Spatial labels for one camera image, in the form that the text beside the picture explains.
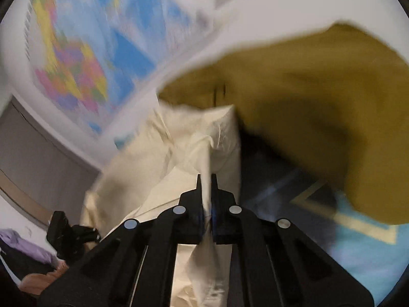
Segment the olive green fabric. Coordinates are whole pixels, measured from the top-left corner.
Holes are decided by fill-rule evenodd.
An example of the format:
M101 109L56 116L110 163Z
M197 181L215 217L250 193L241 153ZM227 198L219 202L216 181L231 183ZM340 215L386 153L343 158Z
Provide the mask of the olive green fabric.
M232 53L168 84L172 105L234 104L289 160L342 188L356 210L409 222L409 68L345 24Z

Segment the crumpled cloth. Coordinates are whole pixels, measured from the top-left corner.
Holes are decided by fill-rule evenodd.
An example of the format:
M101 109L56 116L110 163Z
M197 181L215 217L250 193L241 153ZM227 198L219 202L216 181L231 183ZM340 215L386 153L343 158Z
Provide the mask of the crumpled cloth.
M234 105L243 127L355 210L409 222L409 68L347 24L226 55L168 84L172 105Z
M59 262L59 266L53 272L43 275L40 273L31 273L25 276L18 288L20 291L40 295L50 284L60 278L68 270L68 265L64 261Z
M206 233L198 246L178 246L171 306L225 306L232 247L212 241L212 173L219 188L238 199L240 142L233 107L198 111L161 105L87 193L81 224L105 235L129 218L157 218L196 188L200 174Z
M58 264L56 256L40 246L23 239L13 229L0 229L0 239L2 239L9 247L19 250L36 261L43 264L51 264L52 266L57 266Z

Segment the world map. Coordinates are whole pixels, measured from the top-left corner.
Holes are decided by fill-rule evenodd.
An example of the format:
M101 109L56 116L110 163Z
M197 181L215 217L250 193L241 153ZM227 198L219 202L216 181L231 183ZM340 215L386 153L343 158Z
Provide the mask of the world map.
M31 4L28 46L34 84L94 136L158 68L206 30L174 0Z

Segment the brown wooden edge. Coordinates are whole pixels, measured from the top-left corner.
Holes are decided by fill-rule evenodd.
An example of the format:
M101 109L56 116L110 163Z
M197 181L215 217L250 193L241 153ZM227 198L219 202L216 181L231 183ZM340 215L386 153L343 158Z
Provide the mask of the brown wooden edge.
M0 170L0 188L26 213L48 226L48 221L51 219L53 212L42 207L30 196L25 194L25 192L19 189L2 170Z

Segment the white table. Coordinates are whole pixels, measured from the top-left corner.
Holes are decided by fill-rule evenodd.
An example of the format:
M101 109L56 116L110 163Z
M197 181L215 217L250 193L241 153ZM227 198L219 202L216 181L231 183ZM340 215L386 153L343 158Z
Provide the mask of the white table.
M14 96L67 148L97 168L116 153L114 138L140 125L157 105L155 92L130 100L99 139L73 124L32 84L25 57L28 0L15 0L0 27L0 51ZM377 36L409 61L409 19L397 0L230 0L216 11L222 23L214 40L180 70L217 59L225 52L312 32L342 20Z

